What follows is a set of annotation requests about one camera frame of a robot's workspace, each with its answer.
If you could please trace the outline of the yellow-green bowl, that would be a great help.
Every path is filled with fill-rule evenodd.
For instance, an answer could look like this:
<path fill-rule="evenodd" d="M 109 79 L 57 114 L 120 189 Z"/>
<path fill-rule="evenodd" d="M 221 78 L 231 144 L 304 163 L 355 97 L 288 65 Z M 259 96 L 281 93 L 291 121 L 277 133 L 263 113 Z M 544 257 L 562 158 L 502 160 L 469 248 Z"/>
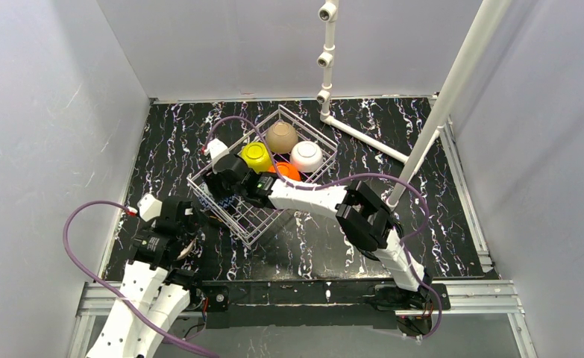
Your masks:
<path fill-rule="evenodd" d="M 240 152 L 240 157 L 257 173 L 267 172 L 272 161 L 263 142 L 250 142 Z"/>

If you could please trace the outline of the orange bowl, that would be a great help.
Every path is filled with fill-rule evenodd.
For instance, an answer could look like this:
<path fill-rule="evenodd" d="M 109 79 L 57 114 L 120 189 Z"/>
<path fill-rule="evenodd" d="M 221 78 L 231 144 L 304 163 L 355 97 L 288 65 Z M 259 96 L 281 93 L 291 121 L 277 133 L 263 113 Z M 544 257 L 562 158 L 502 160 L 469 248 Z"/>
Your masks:
<path fill-rule="evenodd" d="M 296 181 L 302 181 L 300 172 L 290 163 L 287 162 L 276 162 L 274 165 L 270 166 L 268 172 L 279 173 L 280 175 Z"/>

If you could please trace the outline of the beige bowl white inside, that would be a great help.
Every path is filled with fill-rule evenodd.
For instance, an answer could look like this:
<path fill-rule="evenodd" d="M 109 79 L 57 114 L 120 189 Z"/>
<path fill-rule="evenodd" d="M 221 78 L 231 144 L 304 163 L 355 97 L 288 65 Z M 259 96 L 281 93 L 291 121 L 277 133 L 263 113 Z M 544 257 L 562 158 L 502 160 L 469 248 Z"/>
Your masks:
<path fill-rule="evenodd" d="M 276 154 L 289 153 L 298 142 L 297 131 L 288 122 L 275 122 L 266 131 L 266 145 Z"/>

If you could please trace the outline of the red patterned bowl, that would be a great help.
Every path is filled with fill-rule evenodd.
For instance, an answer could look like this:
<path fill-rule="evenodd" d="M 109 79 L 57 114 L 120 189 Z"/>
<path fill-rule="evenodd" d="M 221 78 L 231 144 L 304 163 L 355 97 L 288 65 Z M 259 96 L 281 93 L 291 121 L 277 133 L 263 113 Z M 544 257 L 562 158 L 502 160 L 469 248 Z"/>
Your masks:
<path fill-rule="evenodd" d="M 221 207 L 223 210 L 228 212 L 229 214 L 234 214 L 236 212 L 237 205 L 239 204 L 239 196 L 232 195 L 221 199 L 215 199 L 211 201 L 206 195 L 198 196 L 198 201 L 203 208 L 203 210 L 213 211 L 214 206 L 213 202 L 216 203 L 218 207 Z"/>

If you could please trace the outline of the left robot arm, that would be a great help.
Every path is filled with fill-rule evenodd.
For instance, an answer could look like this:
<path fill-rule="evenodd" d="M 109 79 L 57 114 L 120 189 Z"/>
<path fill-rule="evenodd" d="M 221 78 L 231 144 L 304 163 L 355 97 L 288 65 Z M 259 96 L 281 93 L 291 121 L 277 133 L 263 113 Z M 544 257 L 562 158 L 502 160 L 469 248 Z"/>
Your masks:
<path fill-rule="evenodd" d="M 119 291 L 107 320 L 87 357 L 152 357 L 163 342 L 138 318 L 167 331 L 191 302 L 191 272 L 172 268 L 198 229 L 191 201 L 156 199 L 144 195 L 137 204 L 139 217 L 150 223 L 134 239 Z"/>

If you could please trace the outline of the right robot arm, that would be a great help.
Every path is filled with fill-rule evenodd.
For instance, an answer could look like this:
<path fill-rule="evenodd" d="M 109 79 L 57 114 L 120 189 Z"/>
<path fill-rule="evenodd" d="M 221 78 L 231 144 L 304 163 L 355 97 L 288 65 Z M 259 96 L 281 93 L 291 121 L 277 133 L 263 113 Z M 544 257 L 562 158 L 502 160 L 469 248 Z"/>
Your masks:
<path fill-rule="evenodd" d="M 417 318 L 402 316 L 403 335 L 422 340 L 442 321 L 442 300 L 432 277 L 406 246 L 408 236 L 389 205 L 365 182 L 372 173 L 351 175 L 329 184 L 292 180 L 279 170 L 256 172 L 238 155 L 216 158 L 203 178 L 215 198 L 237 196 L 257 208 L 297 210 L 337 222 L 346 239 L 361 253 L 380 262 L 395 282 L 392 294 L 375 298 L 376 308 L 407 305 L 421 310 Z"/>

